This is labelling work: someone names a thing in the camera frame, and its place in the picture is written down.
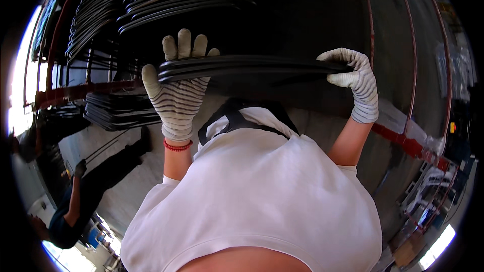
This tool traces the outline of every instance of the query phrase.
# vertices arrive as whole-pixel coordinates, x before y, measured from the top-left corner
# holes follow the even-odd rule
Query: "gloved hand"
[[[358,123],[373,123],[378,119],[377,80],[368,61],[368,57],[357,51],[339,48],[326,51],[316,60],[344,61],[354,69],[350,73],[331,74],[326,77],[331,84],[350,87],[353,91],[355,106],[351,117]]]
[[[79,163],[77,163],[76,170],[74,171],[74,176],[78,178],[82,178],[86,170],[87,170],[86,160],[83,159]]]
[[[166,61],[188,57],[204,57],[207,50],[207,37],[198,35],[191,48],[192,34],[187,29],[178,32],[178,48],[172,36],[163,38],[163,52]],[[218,56],[218,49],[211,49],[209,56]],[[210,77],[181,80],[160,85],[153,65],[145,65],[141,72],[148,97],[163,124],[163,135],[177,142],[183,142],[192,136],[193,118],[202,105],[203,95]]]

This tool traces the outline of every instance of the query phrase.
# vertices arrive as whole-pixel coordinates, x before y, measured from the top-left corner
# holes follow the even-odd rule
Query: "black metal bar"
[[[106,144],[104,144],[103,146],[101,146],[101,147],[99,147],[98,149],[96,149],[96,151],[95,151],[95,152],[93,152],[92,154],[90,154],[90,155],[88,155],[88,156],[86,157],[86,160],[87,160],[87,159],[89,159],[89,158],[90,158],[90,157],[91,157],[93,154],[97,153],[97,152],[98,152],[100,149],[102,149],[104,146],[106,146],[107,144],[109,144],[110,142],[112,142],[112,140],[114,140],[114,139],[118,138],[119,136],[121,136],[123,133],[125,133],[125,132],[126,132],[126,131],[128,131],[128,130],[129,130],[129,129],[127,129],[127,130],[125,130],[125,131],[121,132],[120,134],[118,134],[117,136],[115,136],[114,138],[112,138],[111,140],[109,140],[109,141],[108,141]]]
[[[96,154],[91,160],[89,160],[88,162],[86,162],[86,165],[88,165],[90,162],[92,162],[95,158],[98,157],[98,155],[102,154],[104,151],[106,151],[106,149],[110,148],[111,146],[113,146],[118,140],[112,142],[109,146],[107,146],[106,148],[104,148],[103,151],[101,151],[99,154]]]

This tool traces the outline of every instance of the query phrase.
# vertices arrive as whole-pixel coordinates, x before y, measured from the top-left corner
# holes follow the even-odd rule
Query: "window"
[[[52,261],[63,272],[94,272],[96,267],[81,254],[76,247],[60,249],[51,242],[43,241],[42,245]]]
[[[456,232],[451,227],[447,225],[444,232],[440,235],[439,239],[430,247],[427,253],[420,259],[419,264],[423,269],[427,269],[430,265],[439,257],[439,255],[444,252],[445,248],[450,244]]]
[[[35,29],[35,22],[40,14],[41,6],[38,6],[25,30],[24,36],[18,48],[15,70],[12,79],[12,94],[10,95],[11,108],[8,111],[9,133],[15,128],[15,135],[28,130],[32,125],[33,113],[24,111],[24,76],[25,63],[27,62],[28,48]],[[27,68],[26,98],[28,102],[35,99],[37,91],[37,62],[29,62]]]

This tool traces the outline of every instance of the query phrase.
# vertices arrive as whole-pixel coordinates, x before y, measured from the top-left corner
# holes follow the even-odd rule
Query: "gloved finger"
[[[165,60],[174,60],[178,58],[178,48],[175,44],[173,36],[166,36],[161,41],[163,44],[163,52],[165,53]]]
[[[192,34],[188,29],[181,29],[178,32],[178,59],[190,57],[192,51]]]
[[[350,57],[346,54],[346,51],[349,51],[348,49],[345,48],[339,48],[331,51],[325,51],[318,57],[316,57],[316,60],[319,61],[328,61],[328,62],[351,62]]]
[[[158,75],[154,66],[151,64],[145,65],[141,70],[141,78],[148,97],[154,99],[161,91],[161,85],[158,82]]]
[[[207,51],[207,36],[198,35],[193,42],[192,57],[204,57]]]
[[[209,51],[207,56],[220,56],[220,51],[216,48],[213,48]]]
[[[358,82],[358,72],[331,74],[326,76],[326,80],[331,84],[341,87],[352,87]]]

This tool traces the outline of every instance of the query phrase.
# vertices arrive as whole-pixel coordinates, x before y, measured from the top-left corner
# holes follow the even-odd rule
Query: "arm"
[[[77,219],[81,215],[81,178],[86,170],[86,160],[81,160],[76,165],[76,171],[74,172],[74,177],[72,178],[72,191],[71,200],[69,201],[69,211],[64,214],[64,220],[71,227],[74,227]]]
[[[190,140],[176,142],[166,139],[166,143],[171,146],[185,146],[190,143]],[[174,152],[168,148],[165,148],[165,166],[163,167],[163,174],[168,178],[181,181],[191,164],[192,155],[190,153],[190,149]]]
[[[363,145],[366,142],[366,137],[370,133],[372,125],[373,123],[358,123],[350,117],[328,152],[328,157],[336,165],[355,166],[360,159]]]
[[[355,166],[373,123],[378,119],[377,81],[366,55],[344,48],[324,52],[318,60],[346,62],[353,72],[328,75],[328,82],[353,91],[351,117],[330,149],[328,156],[341,166]]]
[[[72,182],[71,201],[69,202],[69,211],[64,214],[64,219],[69,226],[74,227],[80,216],[81,209],[81,178],[74,176]]]
[[[198,35],[191,48],[192,35],[189,30],[178,32],[178,47],[172,36],[162,40],[166,61],[188,57],[204,57],[207,50],[207,37]],[[217,56],[218,49],[211,49],[209,56]],[[185,146],[192,136],[193,118],[202,105],[203,96],[210,77],[181,80],[160,85],[153,65],[145,65],[141,71],[143,84],[155,111],[163,122],[161,131],[166,143],[171,146]],[[181,181],[192,164],[190,150],[173,152],[165,148],[163,174]]]

